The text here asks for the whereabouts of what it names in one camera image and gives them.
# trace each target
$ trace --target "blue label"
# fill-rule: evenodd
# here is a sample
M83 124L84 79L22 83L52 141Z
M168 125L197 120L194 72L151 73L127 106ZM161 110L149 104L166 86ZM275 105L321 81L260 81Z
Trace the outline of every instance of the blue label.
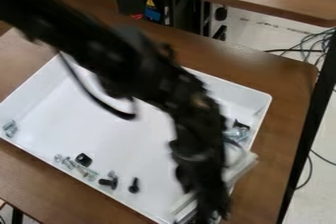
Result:
M152 20L155 20L155 21L160 21L160 18L161 18L161 14L158 13L158 12L155 12L149 8L146 8L145 11L144 11L144 14L146 17L152 19Z

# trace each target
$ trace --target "black fastener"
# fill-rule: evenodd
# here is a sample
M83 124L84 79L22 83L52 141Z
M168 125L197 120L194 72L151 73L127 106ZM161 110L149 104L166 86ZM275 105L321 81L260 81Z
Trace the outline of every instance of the black fastener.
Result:
M132 185L129 187L129 191L132 194L136 194L138 191L140 190L139 188L139 179L138 178L134 178Z

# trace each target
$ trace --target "black screw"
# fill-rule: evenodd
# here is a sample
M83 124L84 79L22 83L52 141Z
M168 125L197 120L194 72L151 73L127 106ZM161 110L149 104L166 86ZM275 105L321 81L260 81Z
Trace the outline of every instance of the black screw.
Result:
M134 178L132 185L129 187L129 191L132 194L136 194L138 191L140 190L139 188L139 179L138 178Z
M98 183L99 185L109 186L112 190L115 190L118 187L118 178L115 178L113 180L100 179Z

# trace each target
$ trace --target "machine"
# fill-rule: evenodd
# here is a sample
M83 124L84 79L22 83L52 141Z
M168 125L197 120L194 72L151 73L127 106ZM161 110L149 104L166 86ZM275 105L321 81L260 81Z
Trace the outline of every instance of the machine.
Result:
M70 54L96 74L109 96L133 103L135 111L127 113L100 101L64 59L93 101L114 115L134 119L135 98L168 113L177 136L169 143L177 179L184 192L196 194L193 223L209 223L214 213L227 216L230 199L221 177L225 118L203 83L179 66L168 44L151 41L134 28L108 28L58 0L0 0L0 20L20 29L30 41L39 39Z

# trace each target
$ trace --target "sticker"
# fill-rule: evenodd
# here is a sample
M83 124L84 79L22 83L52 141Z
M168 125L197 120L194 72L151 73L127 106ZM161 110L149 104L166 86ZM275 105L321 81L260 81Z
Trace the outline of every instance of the sticker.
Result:
M151 20L155 20L157 22L160 21L161 14L156 11L146 8L144 11L144 14L146 17L150 18Z
M155 4L154 4L153 0L147 0L147 2L146 2L145 5L147 5L147 6L149 6L149 7L152 7L152 8L155 7Z
M130 15L133 19L140 20L143 17L143 14Z

